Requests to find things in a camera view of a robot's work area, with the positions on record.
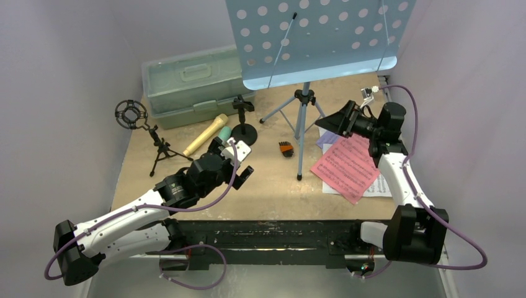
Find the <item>lavender sheet music page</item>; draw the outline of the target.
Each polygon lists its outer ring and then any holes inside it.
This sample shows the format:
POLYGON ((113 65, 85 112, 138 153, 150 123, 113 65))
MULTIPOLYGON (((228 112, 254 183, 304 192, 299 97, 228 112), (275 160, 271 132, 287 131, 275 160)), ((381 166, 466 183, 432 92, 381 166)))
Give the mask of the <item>lavender sheet music page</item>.
POLYGON ((316 141, 316 145, 320 148, 323 147, 324 144, 334 144, 340 139, 340 136, 332 133, 330 131, 324 132, 320 138, 316 141))

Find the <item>mint green microphone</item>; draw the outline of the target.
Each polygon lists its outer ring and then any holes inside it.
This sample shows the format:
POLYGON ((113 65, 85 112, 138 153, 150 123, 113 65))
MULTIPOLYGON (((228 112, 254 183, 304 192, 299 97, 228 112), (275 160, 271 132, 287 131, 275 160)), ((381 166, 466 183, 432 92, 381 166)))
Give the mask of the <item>mint green microphone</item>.
POLYGON ((219 134, 218 134, 218 138, 221 140, 221 143, 222 144, 226 144, 228 139, 231 137, 231 131, 232 129, 229 127, 229 126, 224 126, 219 134))

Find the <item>black round-base microphone stand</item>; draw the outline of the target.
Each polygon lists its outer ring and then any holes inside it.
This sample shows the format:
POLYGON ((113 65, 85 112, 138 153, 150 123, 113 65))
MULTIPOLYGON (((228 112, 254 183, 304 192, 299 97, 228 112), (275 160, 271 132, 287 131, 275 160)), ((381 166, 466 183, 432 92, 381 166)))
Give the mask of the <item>black round-base microphone stand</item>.
POLYGON ((246 145, 252 146, 257 140, 257 130, 251 124, 246 123, 246 112, 254 112, 255 107, 252 102, 246 101, 242 95, 232 102, 233 109, 238 112, 239 124, 231 129, 231 137, 236 141, 243 141, 246 145))

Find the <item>cream yellow microphone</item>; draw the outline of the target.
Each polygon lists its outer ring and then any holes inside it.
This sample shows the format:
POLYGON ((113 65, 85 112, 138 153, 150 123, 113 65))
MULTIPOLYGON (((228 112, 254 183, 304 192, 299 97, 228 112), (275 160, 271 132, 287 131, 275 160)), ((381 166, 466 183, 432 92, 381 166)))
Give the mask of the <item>cream yellow microphone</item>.
POLYGON ((192 141, 182 154, 189 157, 197 149, 199 149, 210 137, 221 130, 228 123, 228 116, 220 114, 215 117, 214 121, 194 140, 192 141))

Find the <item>light blue music stand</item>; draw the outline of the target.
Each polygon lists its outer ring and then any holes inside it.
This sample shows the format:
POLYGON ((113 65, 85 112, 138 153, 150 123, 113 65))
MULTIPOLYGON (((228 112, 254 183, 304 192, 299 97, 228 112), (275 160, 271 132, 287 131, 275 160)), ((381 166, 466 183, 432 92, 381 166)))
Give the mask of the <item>light blue music stand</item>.
POLYGON ((226 2, 245 87, 260 90, 394 68, 415 0, 226 2))

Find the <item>black tripod microphone stand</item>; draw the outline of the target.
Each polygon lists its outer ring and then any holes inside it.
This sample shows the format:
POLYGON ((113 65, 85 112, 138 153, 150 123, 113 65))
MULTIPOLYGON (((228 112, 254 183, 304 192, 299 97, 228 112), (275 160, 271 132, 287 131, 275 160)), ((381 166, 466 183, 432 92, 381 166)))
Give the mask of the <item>black tripod microphone stand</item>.
POLYGON ((149 173, 150 177, 154 176, 157 164, 160 161, 168 160, 176 156, 183 157, 189 161, 194 160, 193 158, 172 150, 171 144, 158 135, 158 126, 150 126, 148 124, 147 108, 140 101, 124 100, 119 102, 115 106, 114 116, 119 126, 128 130, 145 130, 152 138, 153 145, 157 148, 157 155, 149 173))

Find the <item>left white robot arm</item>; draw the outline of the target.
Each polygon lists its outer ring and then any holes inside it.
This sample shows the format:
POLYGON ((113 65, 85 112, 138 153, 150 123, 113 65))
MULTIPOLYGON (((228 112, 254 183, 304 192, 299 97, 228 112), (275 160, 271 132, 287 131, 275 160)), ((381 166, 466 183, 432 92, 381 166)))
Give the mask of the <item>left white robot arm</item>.
POLYGON ((199 200, 222 184, 227 185, 223 193, 202 209, 220 202, 231 189, 239 189, 254 171, 248 166, 237 173, 251 152, 242 140, 231 137, 224 142, 216 137, 190 166, 165 177, 131 203, 87 222, 58 223, 55 254, 45 267, 45 279, 62 279, 65 286, 73 286, 93 277, 108 261, 163 250, 179 253, 185 237, 169 226, 168 218, 199 211, 199 200))

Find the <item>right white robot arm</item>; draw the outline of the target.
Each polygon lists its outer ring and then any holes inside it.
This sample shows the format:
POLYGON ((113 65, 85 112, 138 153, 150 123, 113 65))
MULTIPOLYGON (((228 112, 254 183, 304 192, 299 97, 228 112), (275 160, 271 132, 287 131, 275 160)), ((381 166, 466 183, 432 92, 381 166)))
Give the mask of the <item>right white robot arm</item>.
POLYGON ((362 253, 377 246, 390 261, 435 265, 439 262, 447 232, 448 214, 434 207, 419 187, 400 139, 405 108, 383 105, 378 117, 365 115, 354 101, 315 121, 318 127, 341 137, 359 135, 368 140, 368 154, 391 191, 396 210, 387 223, 363 221, 350 233, 350 248, 362 253))

